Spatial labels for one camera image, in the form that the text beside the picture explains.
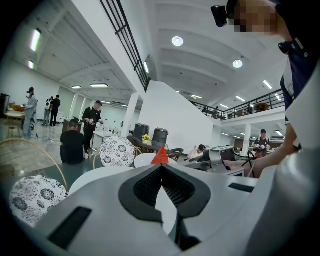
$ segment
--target balcony railing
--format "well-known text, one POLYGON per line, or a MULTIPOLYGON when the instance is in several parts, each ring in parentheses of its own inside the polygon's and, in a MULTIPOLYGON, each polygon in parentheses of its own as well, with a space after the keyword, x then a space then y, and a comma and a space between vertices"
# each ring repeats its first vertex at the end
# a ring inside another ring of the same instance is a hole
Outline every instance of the balcony railing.
POLYGON ((145 71, 144 64, 141 60, 121 1, 100 0, 100 2, 112 23, 115 34, 119 37, 122 46, 132 63, 133 70, 138 75, 144 91, 146 92, 151 79, 147 76, 147 73, 145 71))
POLYGON ((221 111, 219 109, 194 101, 190 102, 193 105, 195 105, 200 111, 202 111, 203 114, 205 114, 207 117, 220 120, 229 120, 233 118, 243 117, 267 110, 280 108, 285 105, 284 94, 282 92, 282 89, 276 90, 262 97, 250 100, 239 106, 229 108, 225 111, 221 111))

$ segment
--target recessed ceiling light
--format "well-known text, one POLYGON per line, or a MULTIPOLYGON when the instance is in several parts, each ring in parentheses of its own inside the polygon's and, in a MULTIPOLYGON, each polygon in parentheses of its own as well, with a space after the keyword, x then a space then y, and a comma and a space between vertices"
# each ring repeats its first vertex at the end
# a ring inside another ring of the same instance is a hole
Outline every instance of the recessed ceiling light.
POLYGON ((145 72, 147 72, 149 74, 149 69, 148 69, 147 63, 145 62, 145 63, 143 63, 143 65, 144 65, 145 72))
POLYGON ((106 88, 108 85, 106 83, 96 83, 96 84, 90 84, 93 88, 106 88))
POLYGON ((197 95, 191 95, 191 97, 193 97, 193 98, 197 98, 197 99, 202 99, 202 97, 197 96, 197 95))
POLYGON ((273 89, 272 86, 270 85, 270 83, 268 83, 266 80, 264 80, 263 83, 264 83, 266 86, 268 86, 268 88, 269 88, 270 90, 273 89))
POLYGON ((34 62, 33 61, 31 61, 31 60, 29 60, 29 62, 28 62, 28 66, 29 66, 29 68, 30 69, 34 69, 34 67, 35 67, 35 64, 34 64, 34 62))
POLYGON ((172 38, 172 43, 174 46, 180 47, 184 44, 184 40, 180 36, 175 36, 172 38))
POLYGON ((275 96, 278 99, 278 101, 281 101, 281 98, 279 97, 279 95, 277 93, 275 94, 275 96))
POLYGON ((236 68, 236 69, 240 69, 242 66, 243 66, 243 62, 240 60, 240 59, 236 59, 234 62, 233 62, 233 66, 236 68))
POLYGON ((41 30, 39 30, 38 28, 35 29, 33 31, 33 36, 32 36, 32 41, 30 46, 31 50, 34 52, 37 50, 37 45, 38 45, 40 36, 41 36, 41 30))
POLYGON ((245 100, 244 100, 243 98, 239 97, 239 96, 236 96, 236 98, 237 98, 238 100, 242 101, 242 102, 245 102, 245 100))
POLYGON ((283 136, 283 134, 279 131, 279 130, 276 130, 275 131, 279 136, 283 136))

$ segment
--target yellow flowers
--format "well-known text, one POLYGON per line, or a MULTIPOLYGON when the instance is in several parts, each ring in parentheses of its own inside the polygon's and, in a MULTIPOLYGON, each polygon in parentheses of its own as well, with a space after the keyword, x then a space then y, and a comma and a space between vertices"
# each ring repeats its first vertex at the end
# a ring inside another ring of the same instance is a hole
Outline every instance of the yellow flowers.
POLYGON ((150 137, 149 137, 149 135, 143 135, 142 136, 142 141, 150 141, 151 139, 150 139, 150 137))

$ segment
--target person sitting on floor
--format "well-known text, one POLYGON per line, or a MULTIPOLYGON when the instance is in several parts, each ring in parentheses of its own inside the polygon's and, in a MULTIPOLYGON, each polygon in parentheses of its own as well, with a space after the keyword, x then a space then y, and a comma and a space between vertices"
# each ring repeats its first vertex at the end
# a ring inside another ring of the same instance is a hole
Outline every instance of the person sitting on floor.
POLYGON ((187 158, 188 159, 192 159, 192 158, 197 158, 197 157, 200 157, 200 156, 203 156, 204 155, 204 150, 206 149, 205 145, 199 145, 199 146, 195 146, 194 147, 194 150, 192 150, 187 158))
POLYGON ((69 165, 80 164, 84 159, 85 136, 78 132, 78 121, 73 119, 69 123, 69 131, 61 134, 60 156, 63 163, 69 165))

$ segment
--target black camera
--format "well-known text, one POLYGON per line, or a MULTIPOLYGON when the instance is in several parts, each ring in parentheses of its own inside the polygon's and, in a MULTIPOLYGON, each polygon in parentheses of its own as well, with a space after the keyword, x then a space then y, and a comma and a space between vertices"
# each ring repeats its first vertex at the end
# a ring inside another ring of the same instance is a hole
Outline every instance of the black camera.
POLYGON ((219 28, 222 28, 225 25, 227 25, 228 15, 227 15, 225 6, 215 5, 211 7, 211 11, 212 11, 215 23, 219 28))

